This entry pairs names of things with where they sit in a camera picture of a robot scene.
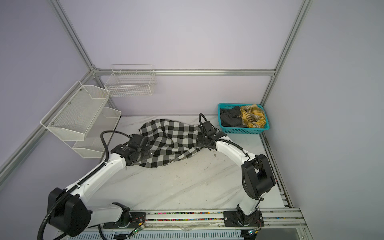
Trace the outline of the black white checkered shirt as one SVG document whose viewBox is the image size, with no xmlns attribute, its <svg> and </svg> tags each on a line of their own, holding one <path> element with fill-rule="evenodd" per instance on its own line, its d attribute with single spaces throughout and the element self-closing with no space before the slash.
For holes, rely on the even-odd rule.
<svg viewBox="0 0 384 240">
<path fill-rule="evenodd" d="M 199 127 L 168 119 L 152 120 L 143 124 L 139 133 L 149 140 L 152 155 L 135 166 L 157 168 L 193 157 L 198 147 Z"/>
</svg>

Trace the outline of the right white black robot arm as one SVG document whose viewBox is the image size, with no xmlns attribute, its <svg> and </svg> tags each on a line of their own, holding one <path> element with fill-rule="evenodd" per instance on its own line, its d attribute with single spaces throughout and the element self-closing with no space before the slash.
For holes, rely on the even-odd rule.
<svg viewBox="0 0 384 240">
<path fill-rule="evenodd" d="M 245 150 L 233 142 L 227 134 L 219 131 L 210 121 L 199 124 L 198 145 L 209 150 L 216 150 L 241 169 L 241 181 L 244 197 L 237 206 L 236 215 L 239 224 L 249 225 L 258 220 L 257 212 L 264 195 L 276 185 L 276 180 L 268 158 Z"/>
</svg>

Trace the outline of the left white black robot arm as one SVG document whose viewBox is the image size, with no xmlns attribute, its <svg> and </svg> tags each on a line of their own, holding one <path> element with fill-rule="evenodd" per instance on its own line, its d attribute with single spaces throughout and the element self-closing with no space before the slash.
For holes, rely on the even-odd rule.
<svg viewBox="0 0 384 240">
<path fill-rule="evenodd" d="M 97 190 L 116 173 L 152 155 L 147 137 L 139 134 L 129 135 L 128 142 L 109 151 L 104 139 L 105 134 L 107 131 L 100 134 L 105 148 L 105 159 L 77 182 L 64 189 L 56 188 L 50 192 L 47 214 L 38 231 L 39 240 L 43 239 L 47 225 L 62 232 L 58 237 L 59 240 L 66 236 L 75 237 L 89 227 L 98 227 L 99 234 L 104 239 L 102 225 L 105 223 L 116 224 L 121 229 L 133 227 L 134 230 L 128 234 L 128 238 L 145 227 L 146 215 L 140 213 L 139 217 L 135 218 L 131 215 L 130 208 L 121 203 L 113 202 L 102 207 L 88 205 Z"/>
</svg>

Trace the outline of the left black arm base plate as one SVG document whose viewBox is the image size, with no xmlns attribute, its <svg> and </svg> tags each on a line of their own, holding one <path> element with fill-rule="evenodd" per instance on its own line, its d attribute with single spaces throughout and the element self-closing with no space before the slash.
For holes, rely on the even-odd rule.
<svg viewBox="0 0 384 240">
<path fill-rule="evenodd" d="M 103 227 L 104 229 L 135 229 L 139 227 L 139 224 L 144 224 L 145 221 L 145 212 L 130 212 L 127 217 L 123 217 L 123 221 L 105 223 Z"/>
</svg>

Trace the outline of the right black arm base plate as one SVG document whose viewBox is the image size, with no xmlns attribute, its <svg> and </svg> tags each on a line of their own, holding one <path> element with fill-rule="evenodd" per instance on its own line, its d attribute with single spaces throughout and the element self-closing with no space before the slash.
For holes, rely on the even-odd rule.
<svg viewBox="0 0 384 240">
<path fill-rule="evenodd" d="M 262 212 L 256 210 L 252 214 L 245 216 L 239 211 L 224 212 L 225 227 L 256 227 L 262 228 L 265 226 Z"/>
</svg>

